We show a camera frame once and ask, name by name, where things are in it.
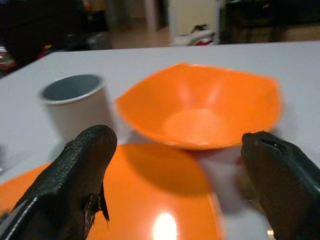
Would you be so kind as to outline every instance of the white cup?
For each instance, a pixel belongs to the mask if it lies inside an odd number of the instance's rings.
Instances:
[[[40,92],[53,124],[67,143],[83,130],[113,121],[103,78],[93,74],[59,79]]]

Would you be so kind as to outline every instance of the orange plate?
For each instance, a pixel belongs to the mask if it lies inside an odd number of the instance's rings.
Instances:
[[[239,145],[243,133],[270,130],[281,112],[274,79],[185,63],[149,76],[116,105],[144,136],[196,150]]]
[[[11,209],[45,167],[0,185],[0,211]],[[89,240],[222,239],[216,195],[184,152],[158,143],[119,145],[104,191],[109,227],[99,212]]]

